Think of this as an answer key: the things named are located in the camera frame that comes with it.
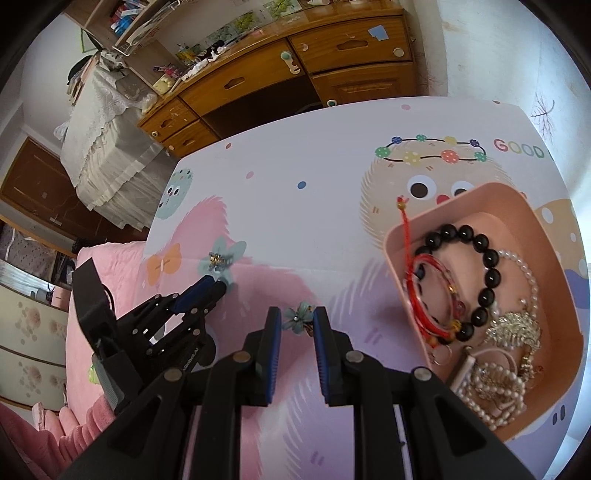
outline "black bead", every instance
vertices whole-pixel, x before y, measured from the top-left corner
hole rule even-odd
[[[457,236],[461,242],[469,244],[474,238],[474,230],[470,225],[462,225],[457,231]]]
[[[484,285],[488,288],[497,288],[501,283],[501,272],[496,268],[489,268],[484,274]]]
[[[493,268],[499,264],[499,253],[492,248],[485,250],[482,254],[482,263],[486,268]]]
[[[432,251],[437,250],[443,240],[441,239],[441,235],[437,232],[429,232],[425,237],[425,245],[429,247]]]
[[[474,312],[472,312],[472,317],[470,317],[470,321],[472,325],[475,327],[481,327],[486,324],[488,321],[488,311],[482,307],[478,307]]]
[[[457,228],[451,223],[447,223],[439,230],[444,242],[451,242],[457,238]]]
[[[456,333],[456,338],[461,342],[467,342],[474,335],[474,325],[470,322],[462,322],[462,328]]]
[[[478,294],[478,305],[487,308],[495,301],[495,291],[490,288],[483,288]]]
[[[474,237],[474,240],[472,240],[472,244],[474,245],[474,250],[481,254],[488,249],[488,237],[479,233]]]
[[[421,245],[420,247],[418,247],[414,251],[414,256],[416,257],[417,255],[421,255],[421,254],[431,255],[431,249],[429,247],[427,247],[426,245]]]
[[[418,278],[419,281],[425,278],[425,267],[423,264],[420,264],[417,269],[414,271],[414,275]]]

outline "cartoon bead garland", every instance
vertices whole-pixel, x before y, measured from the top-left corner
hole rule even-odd
[[[432,140],[435,142],[443,142],[443,143],[446,143],[449,145],[471,145],[474,148],[480,148],[481,151],[474,152],[473,158],[460,158],[460,155],[458,155],[455,150],[451,150],[449,148],[442,150],[439,155],[425,155],[424,157],[422,157],[421,155],[419,155],[416,152],[406,151],[406,152],[404,152],[402,160],[398,160],[396,158],[388,158],[388,156],[392,153],[392,150],[390,149],[390,147],[392,145],[400,145],[402,142],[412,141],[412,140],[416,140],[418,142],[426,142],[427,140]],[[408,163],[409,165],[418,165],[420,163],[420,161],[424,158],[441,158],[441,159],[443,159],[443,161],[450,163],[450,164],[455,164],[455,163],[458,163],[459,161],[475,161],[475,160],[480,161],[480,162],[486,162],[486,150],[482,146],[480,146],[480,143],[478,142],[478,140],[472,139],[469,142],[458,142],[455,139],[455,137],[445,137],[442,140],[440,138],[427,138],[426,135],[422,135],[422,134],[418,134],[415,138],[392,137],[392,142],[390,144],[386,145],[385,147],[378,147],[375,150],[375,154],[378,158],[383,158],[384,160],[405,162],[405,163]]]

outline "cartoon eye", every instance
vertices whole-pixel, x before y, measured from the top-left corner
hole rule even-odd
[[[410,195],[419,200],[430,200],[437,193],[437,185],[431,177],[415,175],[407,183]]]
[[[469,181],[458,180],[452,185],[452,196],[457,197],[459,194],[464,193],[467,190],[472,190],[474,185]]]

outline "pink box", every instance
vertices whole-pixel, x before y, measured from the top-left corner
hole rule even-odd
[[[485,183],[409,219],[409,223],[412,252],[423,244],[427,233],[439,229],[441,225],[452,223],[459,227],[468,224],[475,233],[488,236],[490,248],[517,253],[529,265],[538,282],[540,308],[537,320],[542,335],[541,348],[535,355],[534,366],[541,371],[528,384],[532,389],[525,396],[528,407],[526,412],[513,423],[495,432],[501,440],[510,440],[558,402],[573,383],[582,360],[583,336],[573,298],[554,248],[525,198],[502,183]],[[402,287],[405,273],[402,224],[388,232],[384,239],[384,254],[400,296],[406,299]],[[482,256],[470,245],[455,242],[444,245],[436,252],[436,257],[451,270],[469,316],[478,306],[478,292],[484,288]],[[519,299],[530,297],[526,278],[510,260],[501,259],[497,269],[501,272],[502,281],[495,289],[495,294],[502,312],[521,310]],[[437,284],[437,277],[438,275],[433,275],[433,270],[427,269],[423,281],[423,300],[430,306],[429,312],[435,317],[438,314],[445,315],[448,304],[442,288],[430,288]],[[410,304],[403,301],[403,305],[421,343],[426,364],[444,381],[460,359],[462,348],[466,345],[476,346],[484,338],[487,326],[476,328],[470,341],[455,341],[450,345],[452,360],[449,363],[435,365],[431,363],[427,350],[429,347],[415,324]],[[516,350],[516,360],[519,360],[518,354],[519,351]]]

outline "blue sticky note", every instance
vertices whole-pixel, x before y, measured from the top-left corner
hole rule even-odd
[[[389,38],[383,25],[370,28],[368,32],[372,37],[377,38],[378,41],[387,40]]]

